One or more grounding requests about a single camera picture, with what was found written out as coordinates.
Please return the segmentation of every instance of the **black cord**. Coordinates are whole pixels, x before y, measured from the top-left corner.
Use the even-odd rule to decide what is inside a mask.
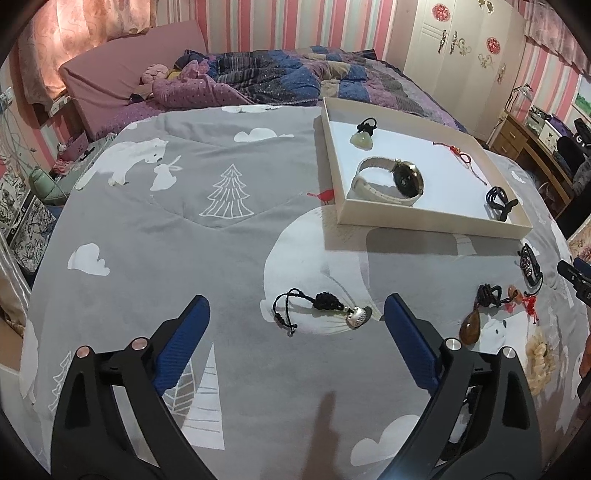
[[[478,287],[478,291],[476,292],[476,303],[478,306],[484,308],[490,307],[491,305],[498,308],[505,303],[512,302],[517,296],[517,292],[514,292],[511,297],[501,300],[501,294],[502,288],[499,285],[491,287],[488,283],[485,283]]]
[[[495,201],[497,197],[502,202],[502,204]],[[491,209],[500,212],[499,221],[506,222],[509,213],[514,207],[518,205],[519,200],[515,199],[509,201],[507,193],[505,190],[503,190],[503,188],[493,187],[486,193],[486,202]]]
[[[374,121],[373,125],[370,125],[369,122],[370,120]],[[359,125],[357,125],[357,133],[360,132],[367,132],[369,133],[369,136],[371,137],[374,134],[374,130],[378,127],[378,121],[373,118],[366,118],[365,120],[363,120]]]
[[[537,289],[533,293],[524,292],[526,297],[533,297],[538,294],[541,290],[542,285],[544,284],[544,274],[540,269],[540,265],[538,261],[535,259],[534,252],[530,248],[528,244],[524,244],[523,248],[517,252],[519,255],[519,267],[523,274],[525,275],[525,279],[527,283],[534,287],[538,285]]]
[[[277,312],[277,302],[282,297],[285,297],[285,320]],[[289,336],[292,336],[297,328],[297,324],[292,323],[290,319],[290,312],[288,309],[290,297],[308,300],[316,310],[338,310],[342,312],[345,309],[345,306],[339,301],[339,299],[327,291],[319,293],[315,298],[312,298],[302,292],[299,288],[292,288],[288,292],[279,295],[273,302],[273,315],[275,320],[278,321],[281,326],[289,330]]]

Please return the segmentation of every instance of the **pink curtain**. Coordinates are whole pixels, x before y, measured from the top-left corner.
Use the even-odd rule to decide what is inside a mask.
[[[158,0],[48,0],[18,40],[22,83],[29,103],[49,108],[65,86],[68,60],[114,38],[155,24]]]
[[[548,48],[585,75],[591,74],[589,59],[556,11],[544,0],[508,0],[525,17],[525,36]]]

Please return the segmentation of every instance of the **polar bear print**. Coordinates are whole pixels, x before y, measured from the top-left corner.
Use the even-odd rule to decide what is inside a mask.
[[[374,305],[362,272],[367,272],[365,239],[371,230],[356,225],[338,225],[334,205],[324,205],[300,216],[281,233],[265,262],[263,318],[275,319],[275,298],[291,288],[314,297],[324,291],[335,295],[345,307],[372,309],[372,319],[381,314]],[[285,298],[277,304],[285,318]],[[290,319],[298,325],[296,334],[331,335],[350,331],[339,312],[313,310],[310,303],[290,299]]]
[[[121,142],[107,148],[91,168],[80,177],[76,190],[84,188],[95,173],[111,173],[108,182],[114,186],[124,185],[125,175],[136,163],[156,163],[164,156],[168,141],[153,138],[143,142]]]

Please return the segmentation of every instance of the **striped wallpaper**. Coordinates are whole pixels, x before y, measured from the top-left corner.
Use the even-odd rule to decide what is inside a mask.
[[[210,52],[311,45],[388,52],[397,0],[160,0],[157,25],[197,18]]]
[[[534,101],[530,102],[519,95],[512,113],[518,119],[525,119],[527,110],[533,103],[566,121],[573,108],[571,103],[578,90],[579,77],[580,73],[576,68],[528,39],[516,85],[529,83],[534,91]]]

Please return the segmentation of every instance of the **red string bracelet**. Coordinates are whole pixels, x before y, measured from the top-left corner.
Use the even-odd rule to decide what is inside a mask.
[[[470,168],[470,170],[472,171],[472,174],[478,179],[480,180],[484,185],[488,185],[484,180],[482,180],[482,178],[480,178],[476,172],[474,171],[474,168],[472,168],[472,157],[470,155],[468,155],[467,153],[464,153],[463,151],[461,151],[459,148],[454,147],[453,145],[447,145],[445,143],[438,143],[438,142],[433,142],[433,145],[443,145],[444,147],[449,148],[449,150],[460,160],[462,160],[467,166],[468,168]]]

